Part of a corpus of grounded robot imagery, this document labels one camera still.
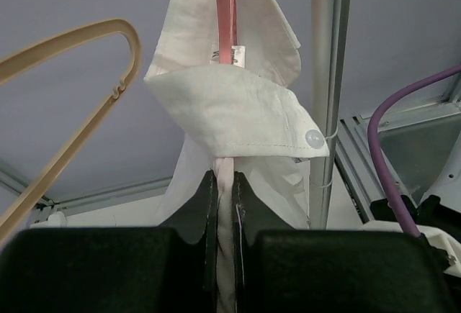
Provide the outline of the white shirt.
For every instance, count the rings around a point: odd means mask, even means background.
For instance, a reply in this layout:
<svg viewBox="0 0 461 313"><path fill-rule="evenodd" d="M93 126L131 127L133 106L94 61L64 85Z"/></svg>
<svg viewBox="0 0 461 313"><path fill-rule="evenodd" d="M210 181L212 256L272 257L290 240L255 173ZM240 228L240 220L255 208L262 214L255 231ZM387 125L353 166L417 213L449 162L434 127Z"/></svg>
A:
<svg viewBox="0 0 461 313"><path fill-rule="evenodd" d="M296 160L324 158L323 134L290 90L300 43L276 0L236 0L233 64L219 63L216 0L170 0L144 81L184 130L172 180L152 223L182 207L207 171L218 184L217 311L234 312L234 173L289 226L309 226Z"/></svg>

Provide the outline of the pink plastic hanger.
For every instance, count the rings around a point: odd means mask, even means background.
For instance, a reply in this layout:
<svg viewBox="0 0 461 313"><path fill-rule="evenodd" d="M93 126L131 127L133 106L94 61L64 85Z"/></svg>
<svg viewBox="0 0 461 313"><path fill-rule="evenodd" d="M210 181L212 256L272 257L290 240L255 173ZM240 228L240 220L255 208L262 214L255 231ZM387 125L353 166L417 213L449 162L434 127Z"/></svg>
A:
<svg viewBox="0 0 461 313"><path fill-rule="evenodd" d="M237 45L236 0L216 0L218 16L219 63L233 64L233 46Z"/></svg>

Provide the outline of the beige wooden hanger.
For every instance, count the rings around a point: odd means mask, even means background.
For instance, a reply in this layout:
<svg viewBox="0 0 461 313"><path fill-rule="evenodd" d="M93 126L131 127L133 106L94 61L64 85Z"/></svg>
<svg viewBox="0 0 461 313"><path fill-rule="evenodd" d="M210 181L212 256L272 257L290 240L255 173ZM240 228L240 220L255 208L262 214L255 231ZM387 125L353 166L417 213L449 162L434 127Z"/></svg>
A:
<svg viewBox="0 0 461 313"><path fill-rule="evenodd" d="M1 84L16 79L45 61L90 42L122 35L130 48L129 63L119 83L62 146L62 132L70 132L83 112L91 86L85 68L76 63L45 70L23 89L26 101L1 95L1 173L19 174L22 193L1 215L1 240L10 237L22 220L46 195L64 168L73 160L102 120L136 79L142 61L140 38L124 19L108 19L54 35L1 60Z"/></svg>

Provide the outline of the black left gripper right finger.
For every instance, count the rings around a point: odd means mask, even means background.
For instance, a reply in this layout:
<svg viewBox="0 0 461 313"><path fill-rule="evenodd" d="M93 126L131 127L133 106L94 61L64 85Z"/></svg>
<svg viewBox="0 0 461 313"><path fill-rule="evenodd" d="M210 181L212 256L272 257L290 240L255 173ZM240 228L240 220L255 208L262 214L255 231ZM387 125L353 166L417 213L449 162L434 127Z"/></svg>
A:
<svg viewBox="0 0 461 313"><path fill-rule="evenodd" d="M452 312L447 258L401 232L296 230L234 177L237 312Z"/></svg>

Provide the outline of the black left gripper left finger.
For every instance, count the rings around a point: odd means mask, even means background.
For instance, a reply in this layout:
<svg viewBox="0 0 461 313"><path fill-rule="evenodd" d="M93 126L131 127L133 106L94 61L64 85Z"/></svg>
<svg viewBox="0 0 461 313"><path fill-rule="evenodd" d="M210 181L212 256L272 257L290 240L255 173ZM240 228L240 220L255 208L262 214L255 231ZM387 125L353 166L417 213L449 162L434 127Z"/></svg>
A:
<svg viewBox="0 0 461 313"><path fill-rule="evenodd" d="M1 253L1 310L214 312L217 202L208 171L157 227L22 231Z"/></svg>

